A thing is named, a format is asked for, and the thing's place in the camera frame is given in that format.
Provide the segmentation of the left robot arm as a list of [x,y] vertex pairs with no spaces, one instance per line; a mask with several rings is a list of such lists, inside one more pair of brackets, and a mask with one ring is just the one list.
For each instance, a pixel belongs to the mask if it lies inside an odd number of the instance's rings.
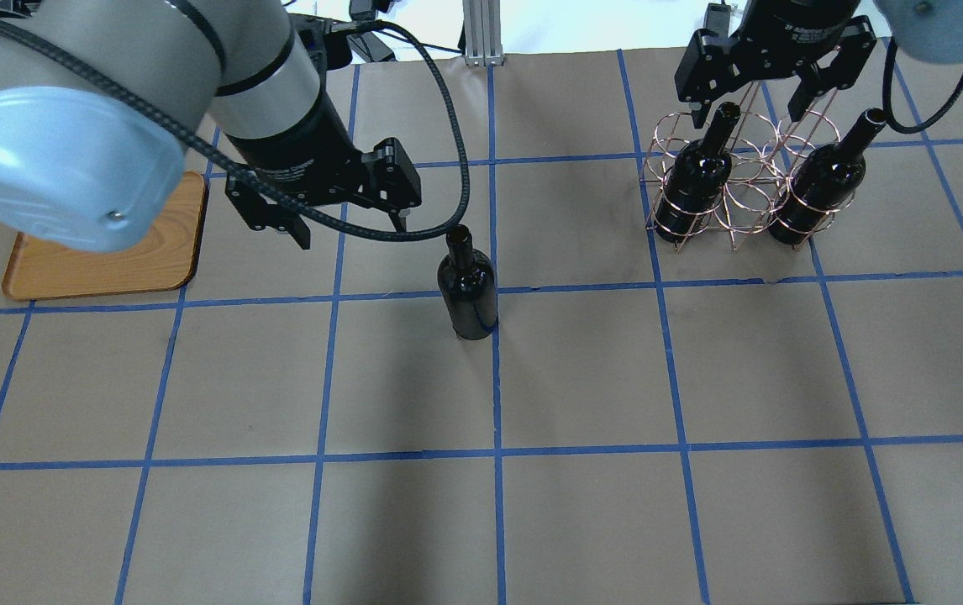
[[397,139],[363,152],[325,87],[327,35],[278,1],[45,1],[0,8],[0,223],[82,251],[124,251],[206,154],[211,118],[242,157],[219,155],[243,199],[302,218],[351,203],[391,218],[421,203]]

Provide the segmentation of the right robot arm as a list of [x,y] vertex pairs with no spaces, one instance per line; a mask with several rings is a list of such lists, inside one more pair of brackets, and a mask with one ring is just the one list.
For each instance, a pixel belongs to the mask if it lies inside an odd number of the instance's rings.
[[[922,123],[903,125],[892,108],[897,54],[926,64],[963,65],[963,1],[878,1],[890,29],[882,69],[886,123],[900,134],[922,133],[938,123],[963,92],[963,72],[949,99]],[[708,5],[704,26],[693,32],[674,75],[677,98],[701,128],[715,101],[751,82],[799,80],[789,119],[799,122],[817,99],[855,85],[877,37],[855,1],[750,1],[739,27],[731,8]]]

